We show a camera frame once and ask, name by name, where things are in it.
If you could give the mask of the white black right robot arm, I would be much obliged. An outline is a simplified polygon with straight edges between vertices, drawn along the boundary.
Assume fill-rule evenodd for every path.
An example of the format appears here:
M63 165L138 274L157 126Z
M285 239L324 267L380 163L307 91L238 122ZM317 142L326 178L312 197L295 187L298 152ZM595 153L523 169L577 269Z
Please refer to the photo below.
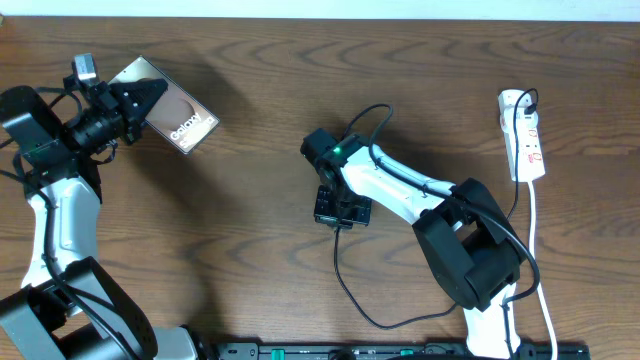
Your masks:
M337 140L317 129L300 152L321 181L316 222L340 232L368 225L372 203L384 206L411 226L435 280L463 308L468 351L494 359L517 354L510 305L530 295L516 283L522 263L535 261L482 183L430 178L357 134Z

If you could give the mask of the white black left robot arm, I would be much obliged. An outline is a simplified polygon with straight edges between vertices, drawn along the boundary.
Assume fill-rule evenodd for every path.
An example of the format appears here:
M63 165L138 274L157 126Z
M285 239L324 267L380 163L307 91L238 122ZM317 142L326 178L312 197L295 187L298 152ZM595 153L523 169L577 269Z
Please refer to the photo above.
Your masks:
M95 155L131 145L168 88L164 80L109 85L72 76L59 98L86 100L62 122L42 89L1 95L1 121L19 151L10 178L35 213L31 264L21 288L1 302L1 327L26 359L207 359L210 350L186 326L153 327L97 260L102 205Z

